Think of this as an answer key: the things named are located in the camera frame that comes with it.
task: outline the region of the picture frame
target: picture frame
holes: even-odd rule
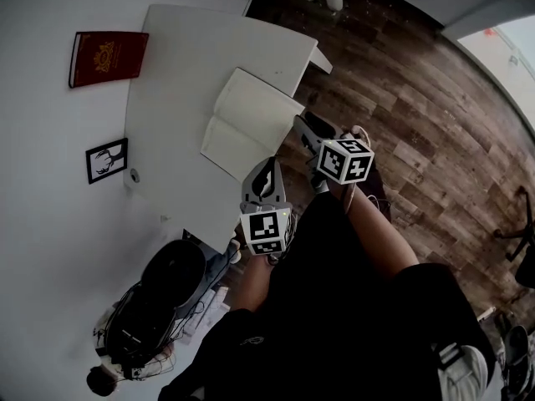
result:
[[[90,184],[125,170],[128,167],[128,138],[87,150],[85,164]]]

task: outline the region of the sneaker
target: sneaker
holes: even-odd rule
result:
[[[236,254],[231,258],[231,264],[236,264],[242,259],[242,253],[240,252],[240,242],[236,239],[231,239],[231,243],[236,246]]]
[[[371,140],[369,139],[368,133],[362,126],[358,126],[356,124],[353,128],[351,128],[351,134],[356,135],[358,138],[363,140],[368,148],[371,149]]]

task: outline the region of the floorboard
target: floorboard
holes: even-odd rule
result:
[[[519,229],[524,185],[535,198],[535,147],[495,84],[439,33],[439,25],[401,0],[252,0],[248,16],[319,41],[331,75],[309,67],[295,95],[334,123],[368,130],[394,225],[422,261],[452,269],[476,313],[516,313],[527,327],[535,296],[514,280],[515,241],[495,228]],[[312,200],[307,159],[289,135],[280,159],[288,199],[302,212]],[[229,276],[237,283],[236,267]]]

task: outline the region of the book cover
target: book cover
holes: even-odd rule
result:
[[[140,75],[149,34],[124,31],[78,32],[74,38],[69,87],[77,88]]]

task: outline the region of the desk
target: desk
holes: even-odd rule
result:
[[[143,31],[149,42],[126,108],[125,183],[175,225],[224,252],[238,223],[242,187],[200,153],[217,96],[236,67],[293,97],[309,62],[327,72],[332,66],[314,38],[227,13],[152,5]]]

